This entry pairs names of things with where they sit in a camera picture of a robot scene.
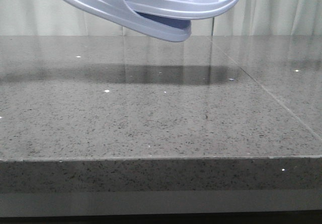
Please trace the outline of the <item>white curtain, panel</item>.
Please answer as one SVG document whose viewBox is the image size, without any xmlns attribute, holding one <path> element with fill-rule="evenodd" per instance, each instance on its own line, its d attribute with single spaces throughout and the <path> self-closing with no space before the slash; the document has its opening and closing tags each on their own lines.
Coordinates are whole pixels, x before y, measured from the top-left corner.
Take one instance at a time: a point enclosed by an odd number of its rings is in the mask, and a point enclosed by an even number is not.
<svg viewBox="0 0 322 224">
<path fill-rule="evenodd" d="M 1 35 L 140 36 L 63 0 L 1 0 Z"/>
<path fill-rule="evenodd" d="M 239 0 L 213 35 L 321 35 L 321 0 Z"/>
</svg>

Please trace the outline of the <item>white curtain, left panel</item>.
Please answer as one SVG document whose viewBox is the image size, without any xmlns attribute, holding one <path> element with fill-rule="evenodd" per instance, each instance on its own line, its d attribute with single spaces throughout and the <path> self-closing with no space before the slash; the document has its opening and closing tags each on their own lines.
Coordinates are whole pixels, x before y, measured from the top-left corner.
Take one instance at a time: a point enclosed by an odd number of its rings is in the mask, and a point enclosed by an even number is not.
<svg viewBox="0 0 322 224">
<path fill-rule="evenodd" d="M 140 36 L 63 0 L 1 0 L 1 35 Z"/>
</svg>

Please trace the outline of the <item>white curtain, right panel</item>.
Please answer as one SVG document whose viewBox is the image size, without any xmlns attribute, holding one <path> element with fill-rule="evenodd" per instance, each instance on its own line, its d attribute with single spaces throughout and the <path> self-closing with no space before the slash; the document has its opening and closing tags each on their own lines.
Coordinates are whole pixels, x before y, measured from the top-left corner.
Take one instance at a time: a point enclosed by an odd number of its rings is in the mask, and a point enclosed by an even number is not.
<svg viewBox="0 0 322 224">
<path fill-rule="evenodd" d="M 239 0 L 213 35 L 321 35 L 321 0 Z"/>
</svg>

